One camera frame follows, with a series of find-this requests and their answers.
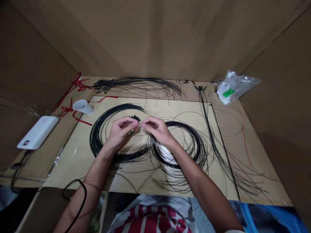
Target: green label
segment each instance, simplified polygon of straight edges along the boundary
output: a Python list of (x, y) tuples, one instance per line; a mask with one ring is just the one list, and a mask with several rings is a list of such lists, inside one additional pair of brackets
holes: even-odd
[(226, 91), (225, 93), (223, 93), (223, 96), (227, 98), (229, 95), (232, 95), (233, 93), (234, 93), (234, 90), (229, 89), (228, 91)]

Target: red string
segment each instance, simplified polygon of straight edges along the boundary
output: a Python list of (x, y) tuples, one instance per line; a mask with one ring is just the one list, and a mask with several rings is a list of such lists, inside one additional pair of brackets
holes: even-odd
[(239, 111), (239, 113), (240, 113), (240, 115), (241, 115), (241, 117), (242, 117), (242, 120), (243, 120), (243, 124), (241, 124), (241, 122), (240, 122), (236, 117), (234, 117), (232, 114), (230, 114), (230, 113), (228, 113), (228, 112), (226, 112), (226, 111), (223, 111), (223, 112), (226, 112), (227, 114), (232, 115), (232, 116), (240, 123), (240, 125), (241, 125), (242, 128), (241, 128), (241, 130), (240, 130), (237, 134), (243, 132), (245, 151), (246, 151), (246, 155), (247, 155), (249, 164), (256, 170), (256, 168), (253, 166), (252, 162), (250, 161), (250, 158), (249, 158), (249, 155), (248, 155), (248, 151), (247, 151), (246, 136), (245, 136), (245, 130), (244, 130), (245, 121), (244, 121), (244, 117), (243, 117), (242, 112), (241, 112), (239, 109), (237, 109), (237, 108), (235, 108), (235, 107), (232, 107), (232, 106), (224, 106), (224, 105), (218, 105), (218, 106), (220, 106), (220, 107), (230, 107), (230, 108), (233, 108), (233, 109)]
[(87, 122), (85, 122), (85, 121), (81, 121), (80, 119), (76, 118), (76, 117), (75, 117), (75, 113), (76, 113), (76, 112), (77, 112), (77, 110), (75, 110), (75, 112), (72, 114), (72, 116), (74, 117), (74, 119), (76, 119), (77, 121), (80, 121), (80, 122), (82, 122), (82, 123), (85, 123), (85, 124), (87, 124), (87, 125), (92, 126), (92, 124), (87, 123)]
[(78, 78), (77, 78), (74, 82), (71, 83), (71, 86), (69, 87), (68, 91), (65, 93), (65, 95), (64, 95), (63, 98), (60, 100), (60, 102), (58, 103), (58, 105), (56, 106), (56, 108), (54, 109), (53, 112), (56, 111), (56, 109), (62, 104), (62, 102), (64, 101), (64, 99), (66, 98), (66, 96), (67, 96), (70, 92), (72, 92), (77, 86), (79, 87), (79, 90), (78, 90), (79, 92), (80, 92), (80, 91), (84, 91), (86, 88), (91, 89), (90, 87), (85, 86), (85, 85), (82, 84), (82, 81), (89, 80), (89, 79), (82, 79), (82, 80), (79, 80), (80, 78), (81, 78), (81, 72), (79, 72)]
[(116, 96), (106, 96), (106, 97), (102, 98), (100, 101), (95, 102), (95, 101), (90, 100), (89, 102), (100, 103), (103, 99), (105, 99), (105, 98), (107, 98), (107, 97), (110, 97), (110, 98), (118, 98), (118, 97), (116, 97)]
[[(106, 96), (106, 97), (102, 98), (100, 101), (95, 102), (95, 101), (91, 101), (91, 100), (90, 100), (90, 101), (88, 101), (88, 102), (100, 103), (103, 99), (105, 99), (105, 98), (107, 98), (107, 97), (109, 97), (109, 98), (118, 98), (118, 97), (116, 97), (116, 96)], [(87, 124), (87, 125), (92, 126), (92, 124), (87, 123), (87, 122), (85, 122), (85, 121), (82, 121), (82, 120), (76, 118), (76, 117), (75, 117), (75, 113), (76, 113), (76, 112), (77, 112), (77, 110), (72, 114), (72, 116), (74, 117), (74, 119), (76, 119), (77, 121), (80, 121), (80, 122), (82, 122), (82, 123), (85, 123), (85, 124)]]
[(70, 101), (70, 107), (67, 108), (65, 106), (62, 106), (61, 109), (63, 111), (60, 114), (58, 114), (60, 117), (65, 116), (68, 112), (73, 112), (73, 109), (72, 109), (72, 98), (71, 98), (71, 101)]

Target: white power bank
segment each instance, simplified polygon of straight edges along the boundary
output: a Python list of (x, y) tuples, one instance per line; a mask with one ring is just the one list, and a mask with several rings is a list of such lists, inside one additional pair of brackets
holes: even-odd
[(38, 149), (58, 121), (59, 119), (56, 116), (42, 116), (18, 143), (17, 148), (27, 150)]

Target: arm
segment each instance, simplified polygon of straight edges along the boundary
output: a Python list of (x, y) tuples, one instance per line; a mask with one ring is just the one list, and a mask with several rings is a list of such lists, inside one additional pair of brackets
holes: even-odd
[(192, 188), (193, 194), (200, 203), (201, 208), (213, 225), (215, 231), (244, 231), (226, 197), (174, 139), (165, 122), (150, 116), (143, 121), (142, 127), (152, 133), (160, 143), (171, 149)]
[[(83, 184), (87, 189), (86, 201), (77, 221), (69, 232), (87, 232), (100, 195), (105, 187), (107, 173), (113, 155), (121, 148), (128, 132), (137, 128), (138, 121), (128, 116), (113, 122), (107, 142), (97, 155), (83, 180)], [(83, 198), (84, 190), (80, 186), (63, 212), (54, 232), (63, 233), (67, 230), (79, 211)]]

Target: person's left hand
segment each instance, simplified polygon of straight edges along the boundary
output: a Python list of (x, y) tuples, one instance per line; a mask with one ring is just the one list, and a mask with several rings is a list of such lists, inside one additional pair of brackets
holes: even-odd
[(121, 118), (119, 120), (115, 120), (112, 123), (112, 127), (110, 130), (109, 137), (105, 143), (108, 146), (112, 147), (115, 150), (120, 149), (120, 147), (123, 144), (123, 141), (125, 139), (125, 136), (131, 131), (131, 130), (137, 130), (138, 129), (138, 121), (126, 116), (124, 118)]

